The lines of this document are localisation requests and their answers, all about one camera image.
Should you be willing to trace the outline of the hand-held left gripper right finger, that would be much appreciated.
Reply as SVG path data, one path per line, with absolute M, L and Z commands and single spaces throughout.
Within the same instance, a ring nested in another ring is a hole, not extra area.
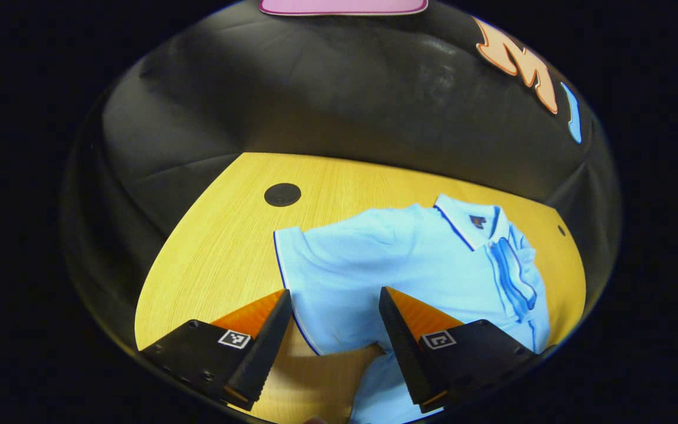
M 423 413 L 479 402 L 539 361 L 489 320 L 466 324 L 392 287 L 380 290 L 378 309 L 407 391 Z

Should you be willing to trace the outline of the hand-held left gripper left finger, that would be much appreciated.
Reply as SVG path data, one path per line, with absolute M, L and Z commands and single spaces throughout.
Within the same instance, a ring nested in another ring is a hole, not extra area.
M 188 320 L 141 355 L 213 402 L 250 411 L 261 397 L 292 315 L 290 291 L 277 290 L 213 322 Z

